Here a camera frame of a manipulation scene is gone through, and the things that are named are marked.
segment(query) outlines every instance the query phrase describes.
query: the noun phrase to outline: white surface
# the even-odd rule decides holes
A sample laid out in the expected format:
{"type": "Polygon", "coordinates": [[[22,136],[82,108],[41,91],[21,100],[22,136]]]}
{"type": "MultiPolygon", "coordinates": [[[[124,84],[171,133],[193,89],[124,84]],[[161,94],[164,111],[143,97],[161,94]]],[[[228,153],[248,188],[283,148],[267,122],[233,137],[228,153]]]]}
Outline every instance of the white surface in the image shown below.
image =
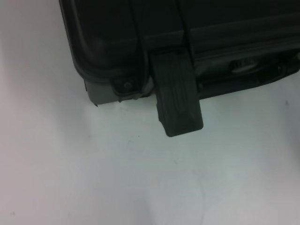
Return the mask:
{"type": "Polygon", "coordinates": [[[57,0],[1,0],[0,102],[1,225],[300,224],[299,74],[168,138],[154,97],[89,101],[57,0]]]}

